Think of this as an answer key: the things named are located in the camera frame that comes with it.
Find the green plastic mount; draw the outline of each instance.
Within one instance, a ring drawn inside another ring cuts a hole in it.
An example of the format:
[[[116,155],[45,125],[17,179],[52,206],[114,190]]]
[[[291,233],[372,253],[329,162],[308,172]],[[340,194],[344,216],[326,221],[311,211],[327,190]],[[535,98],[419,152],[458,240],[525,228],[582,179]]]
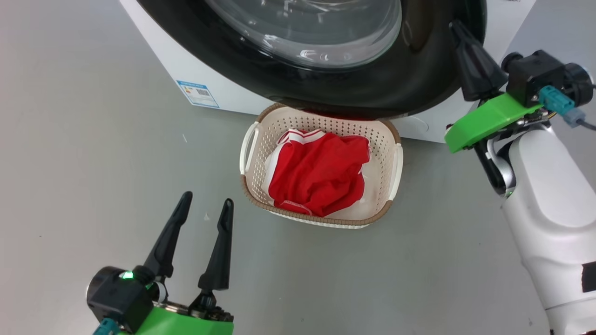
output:
[[[501,94],[457,120],[445,134],[445,142],[449,150],[456,153],[541,107],[539,104],[526,108],[508,93]]]
[[[155,307],[135,335],[231,335],[233,330],[231,322],[197,319]]]

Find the washing machine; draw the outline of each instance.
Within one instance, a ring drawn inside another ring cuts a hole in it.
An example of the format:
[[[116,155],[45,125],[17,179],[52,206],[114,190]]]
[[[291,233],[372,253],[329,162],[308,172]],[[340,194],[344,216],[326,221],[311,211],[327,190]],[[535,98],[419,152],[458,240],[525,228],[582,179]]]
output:
[[[442,142],[464,101],[449,23],[500,63],[535,0],[120,0],[181,93],[222,113],[274,102],[392,119]]]

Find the teal connector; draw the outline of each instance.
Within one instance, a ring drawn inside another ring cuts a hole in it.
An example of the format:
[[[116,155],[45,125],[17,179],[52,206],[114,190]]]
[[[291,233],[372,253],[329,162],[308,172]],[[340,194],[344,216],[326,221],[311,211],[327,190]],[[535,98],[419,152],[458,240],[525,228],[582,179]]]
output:
[[[118,323],[110,318],[101,320],[100,325],[93,332],[93,335],[118,335],[120,334],[120,327]]]
[[[565,116],[568,111],[575,107],[573,100],[552,85],[545,86],[540,90],[538,101],[547,110],[554,111],[561,116]]]

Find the energy label sticker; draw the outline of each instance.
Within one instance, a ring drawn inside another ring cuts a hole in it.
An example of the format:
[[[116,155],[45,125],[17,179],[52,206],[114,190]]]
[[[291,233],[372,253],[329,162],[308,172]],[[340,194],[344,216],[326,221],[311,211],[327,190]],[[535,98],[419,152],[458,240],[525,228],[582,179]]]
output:
[[[180,80],[176,80],[176,82],[178,82],[178,85],[187,96],[188,101],[190,101],[191,104],[219,108],[219,105],[211,95],[211,92],[209,92],[207,86],[197,83],[183,82]]]

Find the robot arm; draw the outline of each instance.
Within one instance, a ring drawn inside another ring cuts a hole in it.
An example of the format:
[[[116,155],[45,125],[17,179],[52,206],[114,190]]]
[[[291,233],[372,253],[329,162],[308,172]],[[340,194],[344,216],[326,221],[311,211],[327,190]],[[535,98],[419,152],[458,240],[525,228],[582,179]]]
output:
[[[596,330],[596,194],[548,130],[513,141],[516,187],[502,206],[554,334]]]
[[[214,290],[228,289],[232,252],[234,202],[223,203],[218,237],[207,271],[198,280],[201,293],[190,305],[167,299],[166,278],[181,226],[186,222],[193,194],[186,192],[159,235],[143,265],[126,271],[113,266],[99,270],[87,288],[87,305],[100,322],[94,335],[231,335],[234,317],[217,306]]]
[[[596,334],[596,194],[549,121],[558,113],[571,127],[585,126],[576,107],[592,100],[592,78],[544,51],[510,54],[501,70],[462,24],[451,31],[464,98],[480,107],[452,125],[445,141],[452,152],[474,149],[506,199],[502,209],[551,334]]]

